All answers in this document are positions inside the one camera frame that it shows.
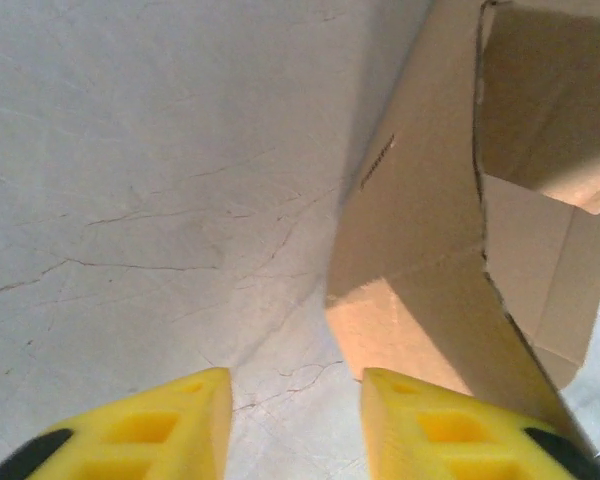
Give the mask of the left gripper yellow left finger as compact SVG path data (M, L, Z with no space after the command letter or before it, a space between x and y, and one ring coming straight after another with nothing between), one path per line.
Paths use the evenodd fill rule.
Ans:
M0 480L225 480L232 403L229 370L202 370L48 427Z

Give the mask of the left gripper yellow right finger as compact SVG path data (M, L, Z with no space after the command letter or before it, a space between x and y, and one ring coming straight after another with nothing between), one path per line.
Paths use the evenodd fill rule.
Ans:
M551 425L383 368L362 376L371 480L600 480Z

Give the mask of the brown cardboard box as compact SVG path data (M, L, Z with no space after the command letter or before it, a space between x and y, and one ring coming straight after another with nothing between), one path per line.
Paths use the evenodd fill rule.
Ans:
M600 0L433 0L348 194L326 317L376 367L588 438L561 398L600 304Z

